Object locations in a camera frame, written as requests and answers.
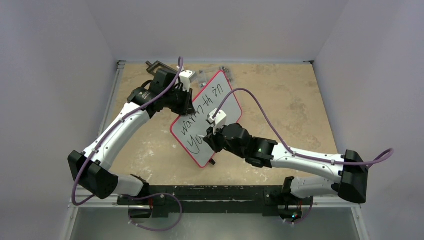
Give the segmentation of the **red framed whiteboard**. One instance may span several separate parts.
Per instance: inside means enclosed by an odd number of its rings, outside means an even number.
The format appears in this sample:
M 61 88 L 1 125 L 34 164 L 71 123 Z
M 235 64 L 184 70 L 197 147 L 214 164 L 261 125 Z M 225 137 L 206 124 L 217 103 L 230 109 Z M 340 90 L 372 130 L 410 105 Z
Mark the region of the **red framed whiteboard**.
M 224 72 L 218 71 L 193 98 L 195 114 L 179 116 L 170 126 L 173 137 L 200 168 L 209 163 L 215 152 L 198 135 L 206 135 L 210 127 L 208 114 L 218 108 L 232 89 Z

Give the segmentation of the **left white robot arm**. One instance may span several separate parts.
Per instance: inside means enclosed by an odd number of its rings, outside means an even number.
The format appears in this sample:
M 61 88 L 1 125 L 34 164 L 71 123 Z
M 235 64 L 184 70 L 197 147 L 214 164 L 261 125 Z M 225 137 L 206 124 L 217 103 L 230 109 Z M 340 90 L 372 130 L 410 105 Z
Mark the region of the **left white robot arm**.
M 114 174 L 110 168 L 127 142 L 155 114 L 163 109 L 179 116 L 194 114 L 191 80 L 195 74 L 189 70 L 176 73 L 157 70 L 152 80 L 131 92 L 118 116 L 92 144 L 81 152 L 74 150 L 69 154 L 74 205 L 79 205 L 77 186 L 99 199 L 118 194 L 129 196 L 138 205 L 148 201 L 149 184 L 144 179 L 134 174 Z

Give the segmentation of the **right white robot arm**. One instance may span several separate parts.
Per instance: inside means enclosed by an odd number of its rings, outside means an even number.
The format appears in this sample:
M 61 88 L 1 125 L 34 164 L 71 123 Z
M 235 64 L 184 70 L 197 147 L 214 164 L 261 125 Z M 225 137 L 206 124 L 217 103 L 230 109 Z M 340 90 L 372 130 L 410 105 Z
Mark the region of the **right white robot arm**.
M 285 147 L 275 140 L 254 137 L 238 123 L 214 130 L 209 127 L 203 140 L 215 152 L 225 150 L 257 168 L 293 169 L 312 176 L 288 177 L 280 196 L 288 204 L 320 195 L 364 204 L 367 199 L 369 167 L 353 150 L 345 154 L 323 154 Z

